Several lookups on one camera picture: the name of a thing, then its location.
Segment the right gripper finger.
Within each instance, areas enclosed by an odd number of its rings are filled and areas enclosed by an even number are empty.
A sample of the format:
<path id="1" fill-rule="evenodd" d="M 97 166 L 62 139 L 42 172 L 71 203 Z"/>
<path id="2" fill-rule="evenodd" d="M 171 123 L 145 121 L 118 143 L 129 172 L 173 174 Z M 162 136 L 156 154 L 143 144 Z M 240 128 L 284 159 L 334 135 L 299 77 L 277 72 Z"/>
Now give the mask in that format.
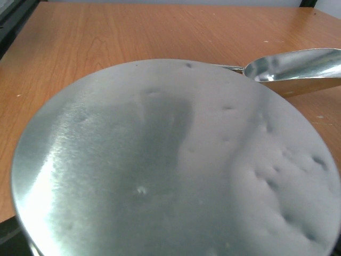
<path id="1" fill-rule="evenodd" d="M 32 256 L 28 241 L 16 217 L 1 222 L 1 256 Z"/>

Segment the silver jar lid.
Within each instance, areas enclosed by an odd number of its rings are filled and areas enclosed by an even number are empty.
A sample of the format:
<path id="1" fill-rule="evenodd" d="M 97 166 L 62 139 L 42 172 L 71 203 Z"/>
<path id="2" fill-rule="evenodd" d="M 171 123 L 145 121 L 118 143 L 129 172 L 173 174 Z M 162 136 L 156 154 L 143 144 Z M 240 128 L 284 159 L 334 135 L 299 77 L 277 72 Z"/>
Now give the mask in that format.
<path id="1" fill-rule="evenodd" d="M 329 255 L 340 234 L 339 173 L 312 124 L 188 60 L 61 90 L 24 130 L 11 188 L 42 255 Z"/>

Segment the metal scoop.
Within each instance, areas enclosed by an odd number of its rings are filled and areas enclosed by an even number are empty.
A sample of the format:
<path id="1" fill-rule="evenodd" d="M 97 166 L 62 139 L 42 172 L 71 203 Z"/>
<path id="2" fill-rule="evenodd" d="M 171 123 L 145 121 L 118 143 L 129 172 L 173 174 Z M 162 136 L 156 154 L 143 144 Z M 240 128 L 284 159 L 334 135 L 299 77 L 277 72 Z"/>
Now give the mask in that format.
<path id="1" fill-rule="evenodd" d="M 340 49 L 316 48 L 268 55 L 245 67 L 220 65 L 284 98 L 340 86 Z"/>

